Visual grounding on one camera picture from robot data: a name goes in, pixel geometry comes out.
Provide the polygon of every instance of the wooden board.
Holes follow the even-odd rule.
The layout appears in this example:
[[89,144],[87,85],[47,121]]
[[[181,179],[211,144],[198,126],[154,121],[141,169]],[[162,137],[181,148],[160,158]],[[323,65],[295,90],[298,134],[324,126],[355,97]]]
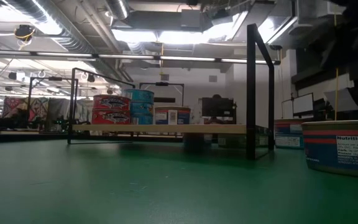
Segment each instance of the wooden board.
[[178,125],[136,125],[136,124],[74,124],[76,131],[128,131],[160,133],[206,133],[245,134],[247,126],[236,124],[178,124]]

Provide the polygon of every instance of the blue can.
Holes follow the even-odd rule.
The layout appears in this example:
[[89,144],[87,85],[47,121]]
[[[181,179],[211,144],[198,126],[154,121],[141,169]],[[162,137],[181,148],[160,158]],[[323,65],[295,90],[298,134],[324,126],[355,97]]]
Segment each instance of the blue can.
[[132,124],[153,124],[153,115],[151,114],[132,114]]
[[153,116],[154,105],[152,103],[144,102],[130,102],[131,114],[149,114]]
[[129,90],[124,90],[122,92],[122,95],[128,97],[132,101],[154,103],[154,93],[152,91],[129,89]]

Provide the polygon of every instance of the nutrition facts label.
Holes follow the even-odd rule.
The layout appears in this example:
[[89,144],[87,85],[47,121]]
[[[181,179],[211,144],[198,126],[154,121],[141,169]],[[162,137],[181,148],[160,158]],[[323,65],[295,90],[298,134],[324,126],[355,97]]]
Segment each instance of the nutrition facts label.
[[358,156],[358,136],[336,136],[339,156]]
[[300,137],[276,136],[276,146],[300,147]]

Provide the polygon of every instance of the white can label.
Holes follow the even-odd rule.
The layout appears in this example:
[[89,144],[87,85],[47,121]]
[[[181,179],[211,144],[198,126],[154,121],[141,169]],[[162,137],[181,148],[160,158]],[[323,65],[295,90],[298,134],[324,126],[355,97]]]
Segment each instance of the white can label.
[[276,146],[300,147],[300,137],[276,136]]
[[300,124],[290,124],[290,132],[297,134],[302,133],[302,125]]
[[358,156],[358,136],[336,136],[339,156]]
[[156,121],[166,121],[167,120],[167,113],[156,113],[155,114]]
[[168,124],[178,124],[178,111],[168,110],[169,120]]

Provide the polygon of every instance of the yellow cable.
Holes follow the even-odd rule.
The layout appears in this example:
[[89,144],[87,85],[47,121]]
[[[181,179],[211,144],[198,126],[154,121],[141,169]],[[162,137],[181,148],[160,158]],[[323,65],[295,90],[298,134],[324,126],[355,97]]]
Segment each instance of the yellow cable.
[[[336,13],[334,10],[334,27],[337,25]],[[335,69],[336,71],[336,89],[335,89],[335,120],[337,120],[337,109],[338,109],[338,76],[339,76],[339,68]]]
[[[161,45],[161,56],[164,55],[164,43],[162,43]],[[162,65],[163,65],[163,60],[160,61],[160,75],[162,75]]]
[[22,37],[15,34],[15,37],[16,37],[16,38],[20,38],[20,39],[28,38],[28,37],[30,37],[34,32],[35,32],[35,29],[31,32],[31,34],[27,34],[27,35],[22,36]]

